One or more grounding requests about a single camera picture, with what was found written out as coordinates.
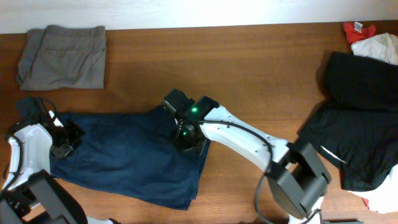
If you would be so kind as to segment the navy blue shorts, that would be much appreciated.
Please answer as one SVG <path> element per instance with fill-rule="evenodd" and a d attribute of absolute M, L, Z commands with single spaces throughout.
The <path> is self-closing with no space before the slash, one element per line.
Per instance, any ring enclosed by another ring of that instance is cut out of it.
<path fill-rule="evenodd" d="M 60 113 L 84 130 L 82 142 L 50 173 L 79 186 L 176 210 L 196 199 L 210 141 L 183 154 L 166 141 L 177 124 L 160 106 L 141 114 Z"/>

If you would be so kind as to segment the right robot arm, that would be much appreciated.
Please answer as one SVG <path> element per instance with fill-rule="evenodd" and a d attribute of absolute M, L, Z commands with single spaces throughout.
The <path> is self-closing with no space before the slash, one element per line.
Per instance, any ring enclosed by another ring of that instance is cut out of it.
<path fill-rule="evenodd" d="M 265 216 L 259 209 L 259 195 L 268 183 L 275 202 L 289 214 L 289 223 L 325 222 L 320 207 L 331 175 L 310 143 L 266 134 L 206 96 L 194 101 L 178 93 L 165 97 L 163 106 L 174 116 L 179 134 L 187 141 L 221 143 L 262 171 L 254 196 L 254 207 L 262 220 Z"/>

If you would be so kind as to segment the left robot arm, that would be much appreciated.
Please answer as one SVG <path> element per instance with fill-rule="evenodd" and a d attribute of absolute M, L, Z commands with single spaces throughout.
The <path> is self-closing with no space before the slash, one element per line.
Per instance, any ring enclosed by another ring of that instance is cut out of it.
<path fill-rule="evenodd" d="M 115 223 L 87 216 L 50 175 L 52 137 L 41 124 L 21 128 L 8 143 L 11 161 L 2 187 L 1 223 Z"/>

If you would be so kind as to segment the black shorts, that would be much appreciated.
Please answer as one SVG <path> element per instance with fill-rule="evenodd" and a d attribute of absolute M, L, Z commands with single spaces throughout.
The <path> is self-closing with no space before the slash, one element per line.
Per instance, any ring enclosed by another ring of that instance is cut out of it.
<path fill-rule="evenodd" d="M 397 112 L 397 66 L 341 52 L 330 55 L 325 87 L 350 108 Z"/>

